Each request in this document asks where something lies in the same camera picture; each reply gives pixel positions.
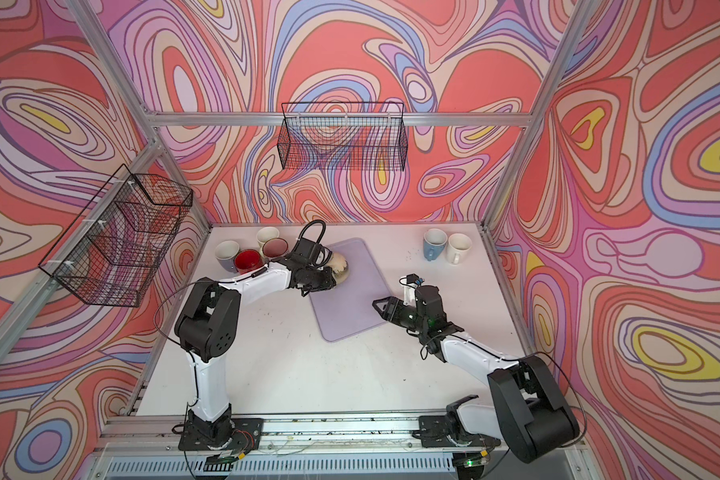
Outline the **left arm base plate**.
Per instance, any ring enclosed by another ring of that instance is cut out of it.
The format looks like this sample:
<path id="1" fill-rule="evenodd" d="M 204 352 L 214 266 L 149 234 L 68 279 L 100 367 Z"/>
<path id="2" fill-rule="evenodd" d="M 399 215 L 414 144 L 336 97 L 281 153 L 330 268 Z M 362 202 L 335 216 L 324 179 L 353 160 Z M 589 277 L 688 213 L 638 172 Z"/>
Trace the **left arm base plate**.
<path id="1" fill-rule="evenodd" d="M 205 422 L 192 418 L 182 428 L 178 449 L 182 452 L 257 450 L 263 431 L 263 418 L 220 418 Z"/>

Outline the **light green mug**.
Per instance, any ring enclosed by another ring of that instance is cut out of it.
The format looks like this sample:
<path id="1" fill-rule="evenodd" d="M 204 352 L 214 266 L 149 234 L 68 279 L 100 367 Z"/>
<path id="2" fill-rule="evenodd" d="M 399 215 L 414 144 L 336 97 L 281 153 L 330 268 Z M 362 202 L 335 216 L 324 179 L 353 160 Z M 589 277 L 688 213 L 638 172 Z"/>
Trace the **light green mug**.
<path id="1" fill-rule="evenodd" d="M 256 240 L 260 247 L 263 247 L 268 241 L 279 237 L 279 229 L 273 226 L 262 227 L 256 233 Z"/>

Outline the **lavender mug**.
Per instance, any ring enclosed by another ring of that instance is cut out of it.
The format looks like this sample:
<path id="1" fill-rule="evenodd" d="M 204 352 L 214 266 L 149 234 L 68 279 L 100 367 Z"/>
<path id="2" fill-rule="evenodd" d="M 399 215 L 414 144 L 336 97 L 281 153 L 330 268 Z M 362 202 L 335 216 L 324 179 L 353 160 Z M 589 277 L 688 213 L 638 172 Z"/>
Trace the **lavender mug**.
<path id="1" fill-rule="evenodd" d="M 227 272 L 237 272 L 235 261 L 240 253 L 240 245 L 234 240 L 221 241 L 214 249 L 214 256 L 219 265 Z"/>

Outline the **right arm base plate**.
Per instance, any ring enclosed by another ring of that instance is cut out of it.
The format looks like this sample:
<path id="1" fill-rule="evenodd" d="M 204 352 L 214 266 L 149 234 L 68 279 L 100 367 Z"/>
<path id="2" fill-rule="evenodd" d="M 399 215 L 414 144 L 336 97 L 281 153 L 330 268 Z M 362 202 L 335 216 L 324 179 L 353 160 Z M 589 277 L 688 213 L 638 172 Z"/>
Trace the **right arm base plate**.
<path id="1" fill-rule="evenodd" d="M 467 433 L 446 415 L 419 416 L 418 428 L 411 432 L 411 436 L 420 441 L 424 448 L 481 447 L 492 450 L 501 445 L 497 438 Z"/>

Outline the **red mug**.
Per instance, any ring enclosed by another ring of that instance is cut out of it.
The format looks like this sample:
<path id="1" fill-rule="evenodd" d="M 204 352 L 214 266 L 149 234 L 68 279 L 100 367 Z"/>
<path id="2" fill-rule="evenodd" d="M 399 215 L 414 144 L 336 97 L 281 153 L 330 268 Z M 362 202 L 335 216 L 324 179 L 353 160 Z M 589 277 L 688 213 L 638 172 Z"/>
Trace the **red mug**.
<path id="1" fill-rule="evenodd" d="M 259 270 L 264 266 L 261 253 L 256 249 L 241 250 L 234 258 L 233 265 L 239 275 Z"/>

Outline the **blue floral mug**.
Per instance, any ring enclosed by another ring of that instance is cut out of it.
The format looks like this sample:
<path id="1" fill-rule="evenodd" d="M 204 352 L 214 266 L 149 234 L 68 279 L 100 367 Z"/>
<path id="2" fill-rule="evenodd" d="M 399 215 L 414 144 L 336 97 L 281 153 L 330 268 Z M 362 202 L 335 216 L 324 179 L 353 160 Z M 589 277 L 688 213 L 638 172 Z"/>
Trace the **blue floral mug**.
<path id="1" fill-rule="evenodd" d="M 436 260 L 447 245 L 448 234 L 439 228 L 430 228 L 423 236 L 422 253 L 427 261 Z"/>

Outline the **pink patterned mug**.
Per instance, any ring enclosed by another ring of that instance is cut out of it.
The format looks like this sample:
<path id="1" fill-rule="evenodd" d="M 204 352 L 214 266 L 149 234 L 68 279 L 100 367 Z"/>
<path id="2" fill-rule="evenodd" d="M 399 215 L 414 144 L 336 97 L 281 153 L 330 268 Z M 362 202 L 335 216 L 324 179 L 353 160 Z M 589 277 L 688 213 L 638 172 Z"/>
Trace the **pink patterned mug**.
<path id="1" fill-rule="evenodd" d="M 288 242 L 280 237 L 267 240 L 261 247 L 261 254 L 267 259 L 282 257 L 288 252 Z"/>

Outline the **beige ceramic teapot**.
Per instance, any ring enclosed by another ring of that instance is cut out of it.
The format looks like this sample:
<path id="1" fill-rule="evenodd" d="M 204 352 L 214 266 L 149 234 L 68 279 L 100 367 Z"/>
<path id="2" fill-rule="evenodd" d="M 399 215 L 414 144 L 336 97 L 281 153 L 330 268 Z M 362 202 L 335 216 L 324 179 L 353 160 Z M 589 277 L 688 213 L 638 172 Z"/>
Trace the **beige ceramic teapot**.
<path id="1" fill-rule="evenodd" d="M 349 276 L 348 261 L 338 252 L 333 252 L 331 254 L 331 258 L 328 260 L 325 267 L 331 270 L 332 278 L 337 285 L 343 283 Z"/>

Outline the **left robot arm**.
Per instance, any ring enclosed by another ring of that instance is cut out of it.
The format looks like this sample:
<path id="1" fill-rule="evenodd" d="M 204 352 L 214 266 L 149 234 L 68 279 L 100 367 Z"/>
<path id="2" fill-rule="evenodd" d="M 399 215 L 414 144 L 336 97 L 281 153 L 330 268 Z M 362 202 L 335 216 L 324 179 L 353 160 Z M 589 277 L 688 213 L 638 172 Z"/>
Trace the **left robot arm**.
<path id="1" fill-rule="evenodd" d="M 326 229 L 324 220 L 312 220 L 284 254 L 265 260 L 262 251 L 243 250 L 234 257 L 235 277 L 203 277 L 187 285 L 190 291 L 170 339 L 185 352 L 194 387 L 183 423 L 174 430 L 180 451 L 231 450 L 237 460 L 258 448 L 256 436 L 232 418 L 224 356 L 236 339 L 242 307 L 289 289 L 307 296 L 338 285 L 337 274 L 347 262 L 339 256 L 339 266 L 333 266 L 336 256 L 322 244 Z"/>

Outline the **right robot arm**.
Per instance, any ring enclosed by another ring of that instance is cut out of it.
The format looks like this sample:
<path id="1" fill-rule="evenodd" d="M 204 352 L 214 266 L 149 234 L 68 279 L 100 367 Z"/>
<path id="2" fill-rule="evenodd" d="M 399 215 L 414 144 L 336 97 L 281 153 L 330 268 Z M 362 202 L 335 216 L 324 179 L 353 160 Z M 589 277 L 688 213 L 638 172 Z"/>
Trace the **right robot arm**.
<path id="1" fill-rule="evenodd" d="M 505 445 L 530 463 L 579 441 L 584 427 L 547 363 L 537 354 L 509 357 L 473 339 L 449 320 L 438 287 L 416 274 L 399 280 L 402 297 L 375 299 L 386 322 L 418 340 L 422 359 L 434 357 L 485 385 L 491 401 L 467 395 L 448 404 L 444 415 L 419 420 L 413 435 L 426 448 Z"/>

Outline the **white mug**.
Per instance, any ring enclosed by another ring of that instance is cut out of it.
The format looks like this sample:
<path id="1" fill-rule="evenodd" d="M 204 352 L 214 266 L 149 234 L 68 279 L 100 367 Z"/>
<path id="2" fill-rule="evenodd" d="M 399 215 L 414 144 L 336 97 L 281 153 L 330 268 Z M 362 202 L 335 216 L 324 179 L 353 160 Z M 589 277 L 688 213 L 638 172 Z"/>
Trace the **white mug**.
<path id="1" fill-rule="evenodd" d="M 453 233 L 448 237 L 446 246 L 446 260 L 451 265 L 460 265 L 464 262 L 473 246 L 472 239 L 463 233 Z"/>

